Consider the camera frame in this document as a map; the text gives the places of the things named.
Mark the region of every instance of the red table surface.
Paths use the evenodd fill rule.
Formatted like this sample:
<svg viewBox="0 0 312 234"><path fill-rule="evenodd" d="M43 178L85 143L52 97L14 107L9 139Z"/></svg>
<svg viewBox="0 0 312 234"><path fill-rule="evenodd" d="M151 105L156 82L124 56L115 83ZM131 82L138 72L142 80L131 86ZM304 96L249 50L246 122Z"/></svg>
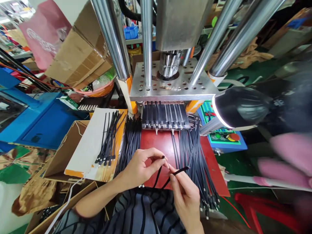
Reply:
<svg viewBox="0 0 312 234"><path fill-rule="evenodd" d="M178 149L179 154L179 139L178 134L175 132L175 142ZM158 132L156 135L155 131L152 130L142 130L141 137L141 149L149 149L155 147L164 153L164 155L168 158L168 162L175 168L176 161L175 155L172 145L171 132L163 131ZM230 192L225 184L225 181L222 177L221 171L219 169L219 165L214 156L213 150L209 144L208 138L206 136L201 136L201 147L204 152L206 162L208 165L208 169L210 172L211 179L214 183L214 186L220 196L230 197ZM149 166L151 164L151 160L147 160L146 165ZM152 177L144 183L146 187L153 187L156 181L157 173L154 173ZM166 183L169 178L169 169L162 167L162 171L159 175L156 188L160 189ZM170 183L165 187L165 189L172 189Z"/></svg>

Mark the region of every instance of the green control panel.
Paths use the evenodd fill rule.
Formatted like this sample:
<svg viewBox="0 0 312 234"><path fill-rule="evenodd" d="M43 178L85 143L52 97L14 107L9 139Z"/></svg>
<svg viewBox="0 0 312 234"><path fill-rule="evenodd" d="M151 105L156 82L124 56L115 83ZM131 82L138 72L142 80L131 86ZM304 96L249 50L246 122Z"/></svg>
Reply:
<svg viewBox="0 0 312 234"><path fill-rule="evenodd" d="M201 121L204 122L202 124L208 123L215 117L215 112L210 100L204 101L201 105L201 114ZM240 145L240 138L237 133L226 128L217 129L213 133L209 134L208 138L210 143Z"/></svg>

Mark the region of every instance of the blue machine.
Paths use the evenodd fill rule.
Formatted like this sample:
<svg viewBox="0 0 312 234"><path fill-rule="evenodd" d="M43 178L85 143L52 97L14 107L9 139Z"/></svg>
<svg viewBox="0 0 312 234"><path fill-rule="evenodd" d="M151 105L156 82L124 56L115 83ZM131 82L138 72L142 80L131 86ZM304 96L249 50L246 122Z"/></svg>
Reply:
<svg viewBox="0 0 312 234"><path fill-rule="evenodd" d="M215 112L213 110L211 101L204 101L200 109L197 111L198 116L201 119L202 125L209 122L212 118L215 117ZM231 139L229 136L234 134L236 139ZM209 134L208 140L211 148L214 151L221 153L231 153L235 151L246 150L247 145L239 131L232 131L226 128L217 129L215 132Z"/></svg>
<svg viewBox="0 0 312 234"><path fill-rule="evenodd" d="M61 93L27 95L15 87L19 83L0 69L0 141L56 150L81 118L56 99Z"/></svg>

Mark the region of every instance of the right hand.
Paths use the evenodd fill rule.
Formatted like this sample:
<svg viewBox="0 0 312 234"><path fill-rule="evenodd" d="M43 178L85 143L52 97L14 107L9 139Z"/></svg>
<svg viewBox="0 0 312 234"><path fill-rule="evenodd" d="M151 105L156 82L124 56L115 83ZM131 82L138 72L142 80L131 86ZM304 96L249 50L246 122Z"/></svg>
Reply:
<svg viewBox="0 0 312 234"><path fill-rule="evenodd" d="M170 173L177 170L169 165ZM200 195L198 187L185 172L176 176L170 174L170 183L173 189L175 207L188 234L204 233L200 221Z"/></svg>

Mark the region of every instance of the hand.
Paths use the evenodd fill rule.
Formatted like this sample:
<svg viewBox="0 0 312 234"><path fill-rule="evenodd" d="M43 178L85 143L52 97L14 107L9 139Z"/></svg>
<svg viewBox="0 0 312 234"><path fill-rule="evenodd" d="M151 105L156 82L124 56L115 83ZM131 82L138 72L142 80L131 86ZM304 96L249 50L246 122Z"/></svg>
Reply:
<svg viewBox="0 0 312 234"><path fill-rule="evenodd" d="M124 191L144 184L161 166L169 168L167 158L162 159L163 152L156 148L138 149L126 168L119 173L118 178ZM146 167L145 161L150 158L152 164Z"/></svg>
<svg viewBox="0 0 312 234"><path fill-rule="evenodd" d="M177 170L169 164L171 173ZM188 234L204 233L200 221L200 195L198 187L185 172L170 174L175 207Z"/></svg>

